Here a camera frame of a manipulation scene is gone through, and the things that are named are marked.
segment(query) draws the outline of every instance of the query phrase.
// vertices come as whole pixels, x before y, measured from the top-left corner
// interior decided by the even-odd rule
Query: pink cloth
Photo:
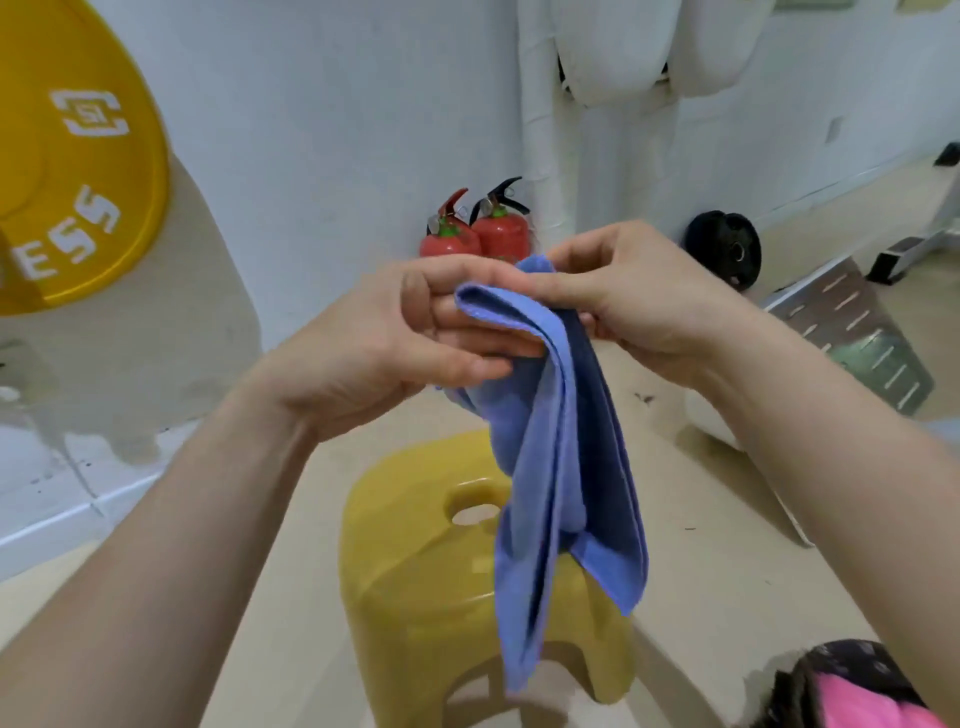
[[[947,728],[926,708],[898,703],[837,675],[818,675],[825,728]]]

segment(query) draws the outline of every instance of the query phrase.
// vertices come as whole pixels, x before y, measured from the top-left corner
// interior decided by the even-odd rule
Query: plastic stool
[[[502,507],[509,496],[486,430],[398,452],[353,486],[340,588],[379,728],[440,728],[458,678],[499,654],[497,519],[457,525],[452,518],[480,504]],[[545,641],[578,647],[585,690],[598,702],[617,702],[635,675],[630,619],[566,553],[550,598]]]

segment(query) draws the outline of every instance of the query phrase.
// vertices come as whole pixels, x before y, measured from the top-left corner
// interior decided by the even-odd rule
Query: person's left hand
[[[427,384],[476,385],[507,376],[505,356],[542,355],[539,341],[481,328],[458,311],[450,294],[467,280],[529,287],[517,268],[474,255],[389,266],[267,354],[245,384],[308,422],[320,442],[376,419]]]

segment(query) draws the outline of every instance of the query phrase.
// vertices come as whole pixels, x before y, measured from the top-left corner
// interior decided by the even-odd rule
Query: white wall
[[[27,382],[31,406],[0,405],[0,549],[65,508],[83,511],[78,533],[121,518],[139,492],[123,489],[149,481],[179,425],[261,347],[375,262],[413,255],[449,191],[479,194],[521,167],[513,0],[94,5],[139,63],[182,166],[167,230],[133,273],[0,320],[13,369],[41,380]],[[775,15],[737,88],[681,104],[640,211],[672,234],[714,207],[771,219],[960,137],[960,4],[894,5]],[[625,213],[627,114],[586,115],[582,226]]]

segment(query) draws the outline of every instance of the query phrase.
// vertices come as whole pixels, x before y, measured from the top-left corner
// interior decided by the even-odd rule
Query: fire extinguisher
[[[530,214],[530,208],[507,197],[507,189],[520,179],[510,177],[498,184],[473,206],[470,214],[470,227],[480,237],[483,255],[514,264],[530,254],[530,226],[524,217]]]
[[[458,189],[427,222],[426,237],[420,242],[420,257],[482,254],[479,236],[454,211],[457,201],[466,193],[466,187]]]

